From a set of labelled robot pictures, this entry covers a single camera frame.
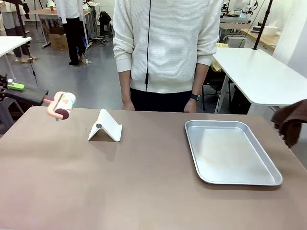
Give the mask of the person left hand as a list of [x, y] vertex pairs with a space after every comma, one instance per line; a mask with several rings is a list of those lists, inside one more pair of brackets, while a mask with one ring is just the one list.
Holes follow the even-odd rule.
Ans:
[[184, 113], [196, 113], [197, 110], [197, 101], [190, 98], [187, 104], [184, 107]]

